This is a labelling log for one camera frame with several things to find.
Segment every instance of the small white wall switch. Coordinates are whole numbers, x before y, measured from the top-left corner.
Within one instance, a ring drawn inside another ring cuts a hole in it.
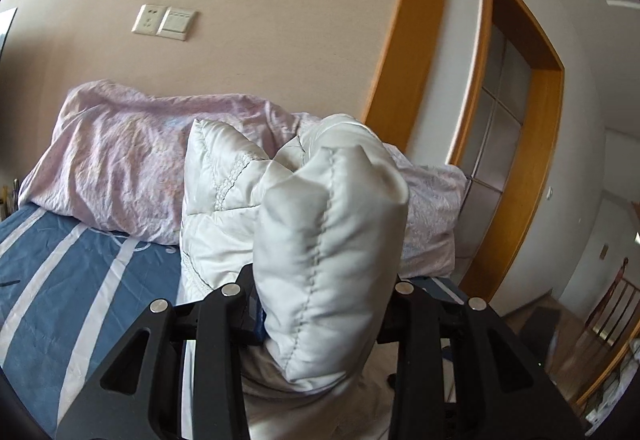
[[[162,5],[145,4],[141,6],[131,31],[137,34],[156,35],[166,10],[167,7]]]
[[[187,32],[195,15],[195,10],[170,6],[164,13],[158,35],[184,41],[187,39]]]

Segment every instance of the wall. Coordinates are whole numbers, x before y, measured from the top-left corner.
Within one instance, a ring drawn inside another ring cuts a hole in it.
[[[565,69],[561,126],[548,185],[513,266],[492,300],[500,313],[566,286],[598,210],[604,168],[604,127],[584,50],[559,0],[524,0]],[[409,156],[424,165],[448,159],[468,91],[481,0],[448,0],[433,71]]]
[[[582,257],[560,297],[560,302],[581,319],[587,319],[616,277],[623,258],[629,258],[625,277],[637,284],[640,279],[638,229],[629,217],[630,206],[605,194]],[[600,251],[609,250],[604,260]]]
[[[18,7],[0,62],[0,165],[23,176],[66,92],[110,78],[156,96],[242,92],[359,116],[397,0],[1,0]],[[200,12],[190,39],[130,32],[143,3]]]
[[[607,130],[604,187],[631,202],[640,202],[640,140]]]

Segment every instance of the ceiling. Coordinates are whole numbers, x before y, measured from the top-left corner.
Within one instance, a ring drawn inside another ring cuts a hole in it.
[[[640,138],[640,5],[560,1],[590,62],[605,126]]]

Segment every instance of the white jacket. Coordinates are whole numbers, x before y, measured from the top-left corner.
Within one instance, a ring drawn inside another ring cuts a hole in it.
[[[253,439],[327,439],[353,421],[362,397],[354,383],[393,290],[407,203],[391,156],[349,116],[301,132],[273,160],[227,124],[194,122],[183,289],[203,298],[254,264],[268,338],[242,358]]]

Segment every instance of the power socket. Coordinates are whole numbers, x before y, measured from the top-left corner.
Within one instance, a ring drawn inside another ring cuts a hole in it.
[[[143,5],[133,25],[132,32],[136,34],[156,35],[162,23],[167,7],[162,5]]]

